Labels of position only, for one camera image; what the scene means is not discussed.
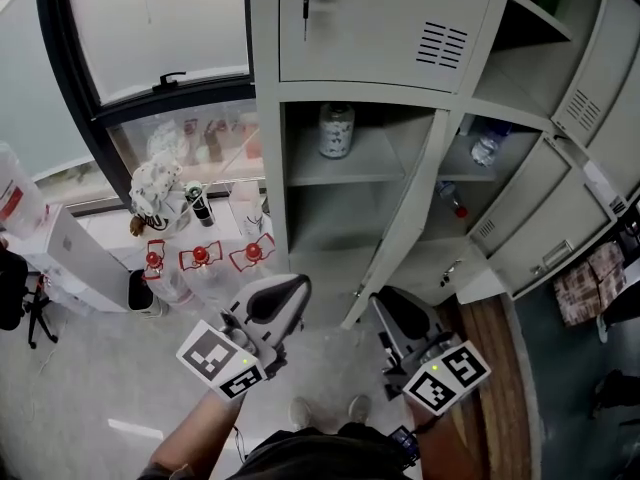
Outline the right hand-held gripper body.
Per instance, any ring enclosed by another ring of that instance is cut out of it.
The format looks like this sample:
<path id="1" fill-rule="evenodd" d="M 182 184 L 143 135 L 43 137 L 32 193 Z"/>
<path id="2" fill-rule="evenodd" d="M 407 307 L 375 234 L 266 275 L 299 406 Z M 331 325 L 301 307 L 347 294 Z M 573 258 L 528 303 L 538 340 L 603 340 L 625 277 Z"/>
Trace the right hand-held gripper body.
<path id="1" fill-rule="evenodd" d="M 414 347 L 395 347 L 379 313 L 378 293 L 368 308 L 379 318 L 378 337 L 387 355 L 384 388 L 392 400 L 405 395 L 435 416 L 445 414 L 491 374 L 491 368 L 469 340 L 446 328 L 436 310 L 418 299 L 430 320 L 428 334 Z"/>

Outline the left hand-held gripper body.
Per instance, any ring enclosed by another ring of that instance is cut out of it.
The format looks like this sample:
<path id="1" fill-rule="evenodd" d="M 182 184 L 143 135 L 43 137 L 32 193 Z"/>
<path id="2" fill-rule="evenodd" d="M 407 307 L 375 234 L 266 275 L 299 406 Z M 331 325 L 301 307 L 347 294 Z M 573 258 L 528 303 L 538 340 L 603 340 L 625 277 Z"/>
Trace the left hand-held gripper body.
<path id="1" fill-rule="evenodd" d="M 249 320 L 248 300 L 252 295 L 295 278 L 304 279 L 307 288 L 295 296 L 291 310 L 268 324 Z M 220 398 L 242 397 L 287 365 L 284 340 L 301 323 L 310 296 L 311 280 L 304 274 L 278 274 L 252 281 L 220 313 L 222 325 L 216 328 L 199 321 L 176 357 Z"/>

